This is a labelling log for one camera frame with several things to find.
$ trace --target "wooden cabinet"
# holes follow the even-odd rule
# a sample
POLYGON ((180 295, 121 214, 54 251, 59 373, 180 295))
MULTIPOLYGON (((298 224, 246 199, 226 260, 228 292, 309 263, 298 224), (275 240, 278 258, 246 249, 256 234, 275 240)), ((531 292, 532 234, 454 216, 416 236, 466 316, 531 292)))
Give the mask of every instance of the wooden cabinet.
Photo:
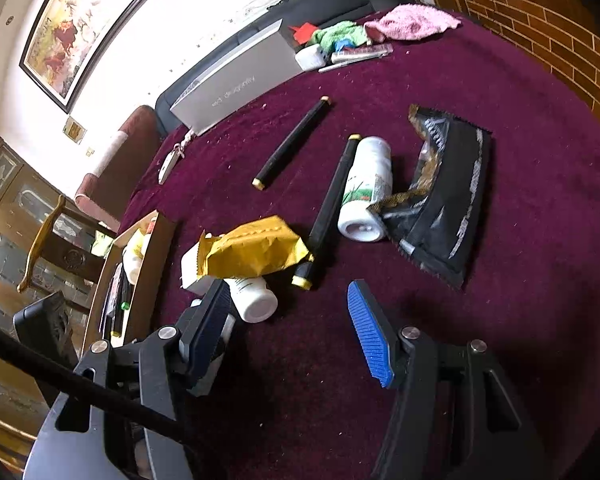
MULTIPOLYGON (((27 254, 46 216, 58 202, 59 193, 0 140, 0 329, 16 337, 13 315, 41 299, 35 288, 16 291, 24 275, 27 254)), ((95 232, 73 218, 62 215, 54 232, 87 250, 95 232)), ((49 292, 62 290, 69 300, 87 306, 92 284, 39 260, 34 283, 49 292)), ((74 330, 74 345, 82 344, 86 316, 68 312, 74 330)), ((33 438, 46 417, 48 407, 35 381, 0 360, 0 459, 12 471, 24 467, 33 438)))

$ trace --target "black cylindrical tube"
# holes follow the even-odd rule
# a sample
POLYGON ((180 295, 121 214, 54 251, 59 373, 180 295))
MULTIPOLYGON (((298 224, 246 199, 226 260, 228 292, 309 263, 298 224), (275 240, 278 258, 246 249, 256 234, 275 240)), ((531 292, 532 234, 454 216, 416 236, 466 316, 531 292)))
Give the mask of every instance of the black cylindrical tube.
POLYGON ((125 311, 122 309, 122 305, 129 295, 129 288, 131 288, 131 284, 126 278, 126 272, 123 269, 122 274, 120 274, 120 294, 116 298, 113 323, 111 324, 111 335, 115 337, 122 337, 122 328, 125 321, 125 311))
POLYGON ((200 448, 202 442, 175 420, 103 388, 68 368, 27 348, 0 330, 0 359, 82 402, 115 413, 181 444, 200 448))
POLYGON ((320 120, 325 116, 330 105, 331 99, 327 96, 322 96, 314 107, 307 112, 302 121, 298 123, 298 126, 291 130, 291 133, 286 136, 282 144, 277 147, 273 155, 269 157, 269 160, 265 162, 262 169, 256 175, 256 178, 253 179, 252 184, 254 187, 263 190, 273 182, 276 175, 288 164, 291 157, 298 152, 302 143, 307 140, 309 134, 311 134, 320 120))
POLYGON ((309 290, 313 286, 314 267, 316 261, 320 262, 322 248, 327 239, 329 231, 333 228, 340 206, 342 205, 342 196, 344 187, 347 183, 349 171, 353 165, 353 159, 356 156, 358 143, 362 136, 355 134, 349 137, 344 152, 336 168, 331 184, 324 197, 318 216, 315 218, 314 226, 311 228, 306 246, 311 255, 309 258, 298 264, 292 283, 304 290, 309 290))

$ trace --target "framed painting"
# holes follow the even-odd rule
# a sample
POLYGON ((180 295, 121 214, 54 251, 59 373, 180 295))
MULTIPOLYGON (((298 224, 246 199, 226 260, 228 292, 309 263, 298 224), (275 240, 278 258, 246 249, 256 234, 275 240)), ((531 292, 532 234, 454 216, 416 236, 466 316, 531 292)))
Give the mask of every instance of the framed painting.
POLYGON ((78 124, 77 121, 71 116, 67 118, 63 131, 64 134, 76 144, 80 144, 84 134, 87 132, 87 130, 80 126, 80 124, 78 124))
POLYGON ((20 67, 65 113, 109 43, 145 0, 45 0, 20 67))

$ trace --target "brick wall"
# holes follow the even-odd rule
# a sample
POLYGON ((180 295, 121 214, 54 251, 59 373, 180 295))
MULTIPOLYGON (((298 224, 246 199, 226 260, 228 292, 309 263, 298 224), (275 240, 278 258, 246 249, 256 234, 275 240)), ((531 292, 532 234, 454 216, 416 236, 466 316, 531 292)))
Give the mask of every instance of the brick wall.
POLYGON ((600 119, 600 38, 528 0, 464 0, 469 14, 522 48, 600 119))

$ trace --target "white box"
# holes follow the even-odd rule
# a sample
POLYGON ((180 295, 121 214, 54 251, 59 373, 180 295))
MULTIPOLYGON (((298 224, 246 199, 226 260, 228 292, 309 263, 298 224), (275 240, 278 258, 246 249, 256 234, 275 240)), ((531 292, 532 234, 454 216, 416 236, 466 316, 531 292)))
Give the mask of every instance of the white box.
POLYGON ((302 73, 300 46, 282 20, 251 36, 192 81, 171 107, 201 135, 245 104, 302 73))

